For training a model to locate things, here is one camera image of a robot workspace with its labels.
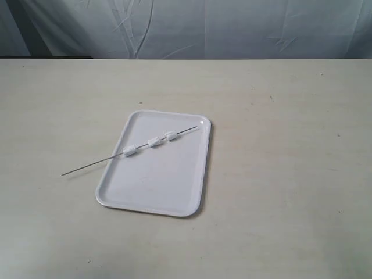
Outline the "thin metal skewer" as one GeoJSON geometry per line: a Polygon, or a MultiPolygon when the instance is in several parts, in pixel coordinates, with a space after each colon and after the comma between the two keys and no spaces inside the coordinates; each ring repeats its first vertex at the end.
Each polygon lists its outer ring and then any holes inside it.
{"type": "MultiPolygon", "coordinates": [[[[185,134],[185,133],[187,133],[187,132],[190,132],[190,131],[194,131],[194,130],[196,130],[196,129],[198,129],[198,126],[193,126],[193,127],[188,128],[188,129],[181,130],[181,131],[176,131],[176,132],[178,133],[178,138],[179,138],[181,135],[183,135],[183,134],[185,134]]],[[[165,140],[167,141],[167,139],[165,138],[165,136],[161,137],[160,139],[161,139],[161,144],[163,143],[163,141],[165,141],[165,140]]],[[[136,152],[136,153],[138,153],[138,152],[140,151],[140,149],[143,149],[143,148],[150,148],[150,147],[148,146],[148,143],[147,143],[147,142],[146,142],[145,144],[142,144],[142,145],[135,145],[135,146],[137,147],[137,152],[136,152]]],[[[86,169],[86,168],[88,168],[88,167],[94,166],[94,165],[99,164],[99,163],[103,163],[103,162],[105,162],[105,161],[108,161],[108,160],[111,160],[111,159],[117,158],[117,157],[119,157],[119,156],[124,156],[123,153],[122,153],[122,151],[121,151],[120,153],[117,153],[117,154],[112,155],[112,156],[110,156],[110,157],[107,157],[107,158],[104,158],[104,159],[98,160],[98,161],[96,161],[96,162],[92,162],[92,163],[90,163],[90,164],[87,164],[87,165],[85,165],[85,166],[81,166],[81,167],[78,167],[78,168],[76,168],[76,169],[73,169],[73,170],[67,171],[67,172],[65,172],[65,173],[62,173],[60,176],[63,177],[63,176],[66,176],[66,175],[68,175],[68,174],[75,173],[75,172],[77,172],[77,171],[80,171],[80,170],[86,169]]]]}

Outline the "grey-white backdrop curtain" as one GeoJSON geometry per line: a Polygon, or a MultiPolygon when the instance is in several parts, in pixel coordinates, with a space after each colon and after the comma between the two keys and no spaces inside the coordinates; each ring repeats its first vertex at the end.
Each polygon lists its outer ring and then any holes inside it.
{"type": "Polygon", "coordinates": [[[369,59],[370,1],[2,1],[1,56],[369,59]]]}

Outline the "white rectangular plastic tray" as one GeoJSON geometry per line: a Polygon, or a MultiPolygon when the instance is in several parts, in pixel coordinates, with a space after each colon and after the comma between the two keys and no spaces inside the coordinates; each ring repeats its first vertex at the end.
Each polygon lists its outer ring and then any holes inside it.
{"type": "Polygon", "coordinates": [[[188,217],[200,207],[208,160],[211,121],[201,115],[138,110],[130,114],[113,155],[142,145],[168,131],[198,129],[156,148],[143,148],[107,164],[97,186],[106,207],[174,217],[188,217]]]}

